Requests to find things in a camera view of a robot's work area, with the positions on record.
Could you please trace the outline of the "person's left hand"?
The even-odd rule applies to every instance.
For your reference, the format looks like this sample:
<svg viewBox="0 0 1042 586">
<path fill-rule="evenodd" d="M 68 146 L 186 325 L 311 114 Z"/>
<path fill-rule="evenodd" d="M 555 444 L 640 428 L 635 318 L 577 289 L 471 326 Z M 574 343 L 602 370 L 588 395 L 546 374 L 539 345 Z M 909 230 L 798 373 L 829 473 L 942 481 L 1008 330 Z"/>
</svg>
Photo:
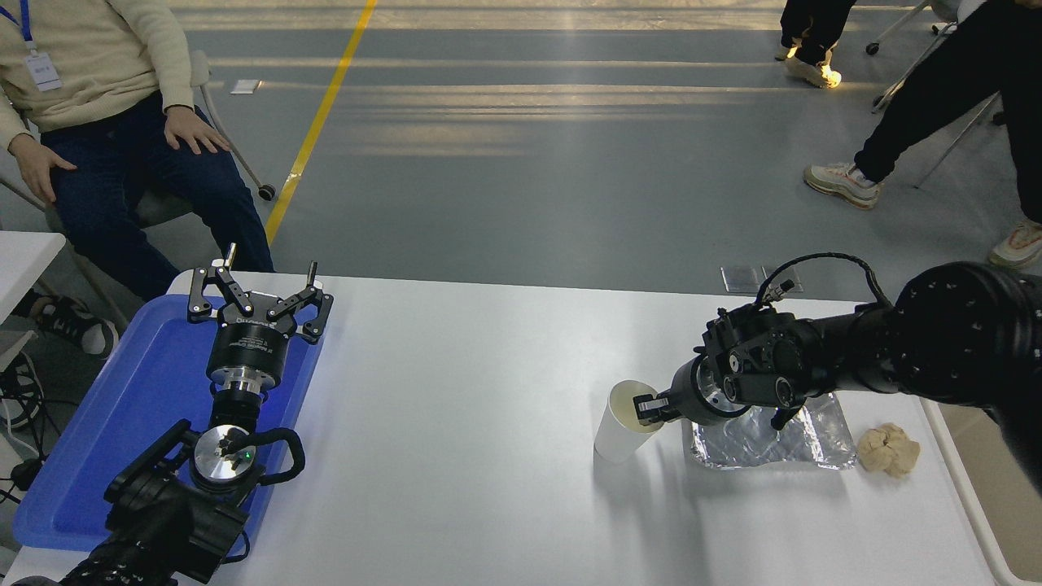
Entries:
<svg viewBox="0 0 1042 586">
<path fill-rule="evenodd" d="M 174 150 L 187 147 L 193 155 L 231 152 L 227 138 L 206 123 L 194 108 L 187 105 L 172 105 L 164 109 L 164 116 L 166 116 L 164 137 Z"/>
</svg>

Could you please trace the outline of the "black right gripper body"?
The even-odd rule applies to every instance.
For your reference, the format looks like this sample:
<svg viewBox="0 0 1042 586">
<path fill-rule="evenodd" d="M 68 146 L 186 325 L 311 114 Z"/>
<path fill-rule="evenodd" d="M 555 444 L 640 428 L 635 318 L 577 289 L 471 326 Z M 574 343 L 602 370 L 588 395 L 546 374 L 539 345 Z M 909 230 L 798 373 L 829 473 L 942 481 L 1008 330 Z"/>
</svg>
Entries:
<svg viewBox="0 0 1042 586">
<path fill-rule="evenodd" d="M 675 372 L 670 388 L 661 394 L 667 401 L 663 407 L 665 422 L 683 418 L 704 426 L 719 424 L 719 414 L 711 402 L 719 389 L 711 371 L 703 366 L 704 360 L 706 357 L 696 356 L 685 363 Z"/>
</svg>

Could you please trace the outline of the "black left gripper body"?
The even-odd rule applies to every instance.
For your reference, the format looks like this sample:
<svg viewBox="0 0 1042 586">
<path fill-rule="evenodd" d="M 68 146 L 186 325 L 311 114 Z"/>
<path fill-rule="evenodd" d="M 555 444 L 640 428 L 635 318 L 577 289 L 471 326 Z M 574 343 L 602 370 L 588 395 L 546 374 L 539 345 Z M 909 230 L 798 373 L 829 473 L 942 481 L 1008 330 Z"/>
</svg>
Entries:
<svg viewBox="0 0 1042 586">
<path fill-rule="evenodd" d="M 284 315 L 271 322 L 268 311 L 280 300 L 276 295 L 251 291 L 248 293 L 253 314 L 244 315 L 235 303 L 226 303 L 218 311 L 217 337 L 213 341 L 206 374 L 214 383 L 229 382 L 234 372 L 246 370 L 260 381 L 260 385 L 279 385 L 282 382 L 289 336 L 296 329 L 296 322 Z"/>
</svg>

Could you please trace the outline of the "person's right hand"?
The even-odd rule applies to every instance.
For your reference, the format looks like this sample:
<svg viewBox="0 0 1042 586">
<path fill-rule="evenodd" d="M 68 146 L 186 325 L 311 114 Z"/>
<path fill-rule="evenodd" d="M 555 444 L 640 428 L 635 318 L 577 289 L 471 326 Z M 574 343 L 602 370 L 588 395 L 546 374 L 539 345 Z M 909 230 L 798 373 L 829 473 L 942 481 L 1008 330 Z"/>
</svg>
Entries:
<svg viewBox="0 0 1042 586">
<path fill-rule="evenodd" d="M 53 205 L 57 196 L 52 181 L 52 170 L 59 169 L 64 172 L 75 172 L 77 166 L 57 155 L 52 149 L 38 143 L 36 138 L 28 133 L 20 133 L 13 137 L 7 151 L 11 153 L 23 182 L 30 192 L 44 204 Z"/>
</svg>

